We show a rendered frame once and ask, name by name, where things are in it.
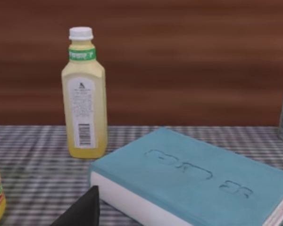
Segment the bottle cap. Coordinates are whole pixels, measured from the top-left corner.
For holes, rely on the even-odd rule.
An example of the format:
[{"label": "bottle cap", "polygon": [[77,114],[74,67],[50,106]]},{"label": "bottle cap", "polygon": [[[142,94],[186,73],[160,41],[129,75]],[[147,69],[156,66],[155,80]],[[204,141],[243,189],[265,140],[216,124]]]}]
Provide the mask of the bottle cap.
[{"label": "bottle cap", "polygon": [[74,41],[92,40],[93,34],[90,27],[73,27],[69,29],[69,39]]}]

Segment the blue book cover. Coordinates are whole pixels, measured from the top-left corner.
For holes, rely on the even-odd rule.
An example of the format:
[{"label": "blue book cover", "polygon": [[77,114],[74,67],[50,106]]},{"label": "blue book cover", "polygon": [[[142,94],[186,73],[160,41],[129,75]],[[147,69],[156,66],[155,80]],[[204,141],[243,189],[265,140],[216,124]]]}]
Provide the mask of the blue book cover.
[{"label": "blue book cover", "polygon": [[283,221],[283,170],[165,128],[91,163],[90,180],[145,226]]}]

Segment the wooden wall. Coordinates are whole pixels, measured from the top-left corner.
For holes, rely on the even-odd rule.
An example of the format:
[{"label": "wooden wall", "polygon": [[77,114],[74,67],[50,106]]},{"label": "wooden wall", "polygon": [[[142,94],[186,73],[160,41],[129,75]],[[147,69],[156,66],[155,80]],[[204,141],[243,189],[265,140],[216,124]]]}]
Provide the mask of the wooden wall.
[{"label": "wooden wall", "polygon": [[283,0],[0,1],[0,124],[64,124],[68,29],[91,26],[110,125],[277,125]]}]

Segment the checkered tablecloth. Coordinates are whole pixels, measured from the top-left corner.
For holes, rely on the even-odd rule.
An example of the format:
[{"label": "checkered tablecloth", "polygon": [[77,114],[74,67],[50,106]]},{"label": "checkered tablecloth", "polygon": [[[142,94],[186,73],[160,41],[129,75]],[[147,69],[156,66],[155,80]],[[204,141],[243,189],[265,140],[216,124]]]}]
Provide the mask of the checkered tablecloth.
[{"label": "checkered tablecloth", "polygon": [[[283,169],[275,127],[168,127]],[[109,127],[107,153],[156,127]],[[90,160],[74,159],[63,126],[0,126],[0,172],[7,209],[0,226],[48,226],[88,188]],[[101,203],[101,226],[139,226]]]}]

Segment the green neck label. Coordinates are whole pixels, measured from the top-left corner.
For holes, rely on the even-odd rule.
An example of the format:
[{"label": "green neck label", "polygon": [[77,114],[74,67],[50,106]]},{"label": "green neck label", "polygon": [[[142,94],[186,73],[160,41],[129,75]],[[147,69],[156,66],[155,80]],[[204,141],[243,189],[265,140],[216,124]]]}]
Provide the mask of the green neck label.
[{"label": "green neck label", "polygon": [[69,49],[69,59],[76,61],[95,60],[95,48],[85,50]]}]

